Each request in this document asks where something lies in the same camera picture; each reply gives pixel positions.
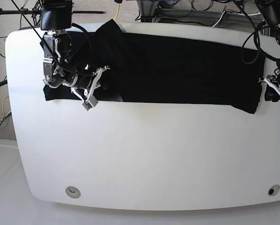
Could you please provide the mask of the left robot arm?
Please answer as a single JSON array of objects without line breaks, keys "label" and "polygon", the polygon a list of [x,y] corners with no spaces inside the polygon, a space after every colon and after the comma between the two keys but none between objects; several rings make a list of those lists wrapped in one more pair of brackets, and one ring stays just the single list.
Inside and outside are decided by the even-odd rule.
[{"label": "left robot arm", "polygon": [[[277,102],[280,100],[280,57],[275,57],[262,48],[260,32],[268,29],[269,36],[273,37],[276,43],[280,46],[280,0],[256,0],[254,2],[258,8],[258,12],[263,17],[262,22],[259,24],[255,24],[253,22],[251,16],[248,15],[242,6],[239,6],[236,0],[233,1],[253,27],[253,32],[249,35],[241,47],[240,57],[241,61],[246,65],[254,64],[260,55],[276,63],[277,67],[274,70],[273,75],[267,75],[265,78],[261,79],[261,82],[264,82],[267,86],[265,100]],[[245,61],[243,58],[243,50],[250,38],[253,39],[253,43],[257,49],[257,55],[251,61]]]}]

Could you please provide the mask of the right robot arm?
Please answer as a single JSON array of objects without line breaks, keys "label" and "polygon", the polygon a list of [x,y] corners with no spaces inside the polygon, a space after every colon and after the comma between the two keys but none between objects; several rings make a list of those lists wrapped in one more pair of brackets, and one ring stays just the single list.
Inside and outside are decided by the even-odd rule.
[{"label": "right robot arm", "polygon": [[90,109],[94,100],[116,100],[107,74],[108,66],[95,61],[91,35],[72,22],[71,0],[42,0],[41,46],[44,51],[44,97],[81,100]]}]

